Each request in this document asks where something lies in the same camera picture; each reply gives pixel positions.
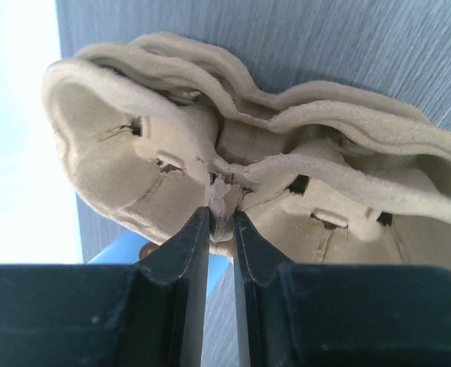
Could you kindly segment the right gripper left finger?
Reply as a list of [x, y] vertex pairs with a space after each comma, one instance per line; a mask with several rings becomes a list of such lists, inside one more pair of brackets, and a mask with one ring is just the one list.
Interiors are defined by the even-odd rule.
[[133, 297], [133, 364], [198, 366], [209, 263], [209, 208], [139, 263]]

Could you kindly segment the cardboard cup carrier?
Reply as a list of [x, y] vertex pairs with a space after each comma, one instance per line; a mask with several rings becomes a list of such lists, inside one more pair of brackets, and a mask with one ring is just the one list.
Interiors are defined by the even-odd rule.
[[328, 125], [373, 151], [414, 158], [451, 196], [451, 132], [436, 128], [407, 103], [324, 80], [266, 93], [227, 50], [169, 33], [129, 44], [90, 44], [77, 56], [149, 89], [200, 92], [224, 117], [273, 133]]
[[240, 210], [297, 262], [451, 270], [451, 196], [414, 158], [328, 125], [273, 133], [200, 92], [149, 89], [83, 59], [51, 65], [42, 97], [76, 192], [156, 244], [207, 206], [216, 254], [232, 255]]

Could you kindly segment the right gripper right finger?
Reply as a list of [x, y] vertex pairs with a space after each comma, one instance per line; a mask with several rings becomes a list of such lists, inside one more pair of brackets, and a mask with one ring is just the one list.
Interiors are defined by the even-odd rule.
[[235, 306], [241, 366], [297, 366], [298, 300], [287, 281], [294, 262], [248, 215], [233, 216]]

